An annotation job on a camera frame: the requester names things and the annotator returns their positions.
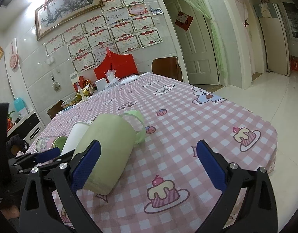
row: floor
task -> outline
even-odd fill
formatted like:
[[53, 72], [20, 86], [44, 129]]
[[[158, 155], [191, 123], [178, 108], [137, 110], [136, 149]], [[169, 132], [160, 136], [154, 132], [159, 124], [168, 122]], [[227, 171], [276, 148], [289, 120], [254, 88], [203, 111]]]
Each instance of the floor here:
[[252, 75], [252, 81], [254, 81], [255, 79], [257, 79], [262, 73], [257, 73], [255, 72], [253, 75]]
[[246, 90], [227, 86], [215, 94], [258, 114], [278, 132], [275, 170], [269, 176], [281, 230], [298, 208], [298, 72], [290, 77], [264, 73]]
[[215, 92], [217, 91], [218, 89], [222, 89], [223, 86], [222, 85], [205, 85], [205, 84], [191, 84], [192, 86], [195, 86], [197, 88], [201, 88], [201, 89], [204, 89], [208, 92]]

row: chair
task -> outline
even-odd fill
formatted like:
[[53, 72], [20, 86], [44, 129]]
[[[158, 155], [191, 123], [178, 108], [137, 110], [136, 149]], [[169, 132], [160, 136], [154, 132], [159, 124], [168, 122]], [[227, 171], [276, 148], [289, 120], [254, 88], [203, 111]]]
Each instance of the chair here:
[[177, 56], [159, 58], [152, 62], [152, 72], [175, 80], [183, 81]]
[[49, 109], [47, 111], [47, 113], [51, 119], [53, 119], [58, 114], [58, 112], [63, 110], [63, 108], [62, 108], [63, 102], [64, 101], [62, 101], [62, 100], [58, 101], [57, 104], [55, 104], [51, 109]]

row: brush hanging on wall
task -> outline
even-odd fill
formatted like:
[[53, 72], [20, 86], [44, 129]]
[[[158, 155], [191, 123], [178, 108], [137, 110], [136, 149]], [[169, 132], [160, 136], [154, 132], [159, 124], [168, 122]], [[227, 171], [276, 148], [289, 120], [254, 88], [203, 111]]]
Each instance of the brush hanging on wall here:
[[53, 75], [52, 75], [52, 81], [53, 81], [52, 87], [54, 88], [54, 90], [59, 91], [61, 89], [61, 85], [58, 81], [55, 81]]

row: tablecloth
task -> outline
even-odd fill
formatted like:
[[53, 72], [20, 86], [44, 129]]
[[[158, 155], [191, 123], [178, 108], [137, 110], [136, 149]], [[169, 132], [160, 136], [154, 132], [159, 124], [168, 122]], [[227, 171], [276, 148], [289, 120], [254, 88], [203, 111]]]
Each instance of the tablecloth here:
[[[108, 195], [77, 191], [104, 233], [195, 232], [221, 195], [196, 156], [201, 139], [243, 169], [269, 170], [275, 163], [277, 132], [269, 122], [215, 94], [155, 74], [90, 97], [56, 116], [40, 137], [68, 135], [77, 121], [91, 123], [99, 114], [132, 109], [143, 114], [147, 135], [134, 147], [115, 188]], [[63, 222], [70, 224], [56, 191], [53, 197]]]

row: blue gripper pad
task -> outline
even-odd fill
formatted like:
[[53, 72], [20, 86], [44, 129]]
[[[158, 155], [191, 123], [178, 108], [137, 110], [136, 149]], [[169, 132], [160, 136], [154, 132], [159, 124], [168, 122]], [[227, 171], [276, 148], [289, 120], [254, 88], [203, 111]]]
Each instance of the blue gripper pad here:
[[227, 188], [226, 174], [202, 141], [197, 144], [197, 156], [214, 187], [224, 192]]
[[96, 141], [82, 157], [71, 175], [70, 189], [75, 193], [82, 189], [101, 154], [101, 146]]
[[38, 153], [35, 158], [35, 163], [38, 164], [38, 163], [47, 162], [51, 159], [58, 157], [60, 154], [61, 154], [61, 151], [57, 147], [42, 153]]

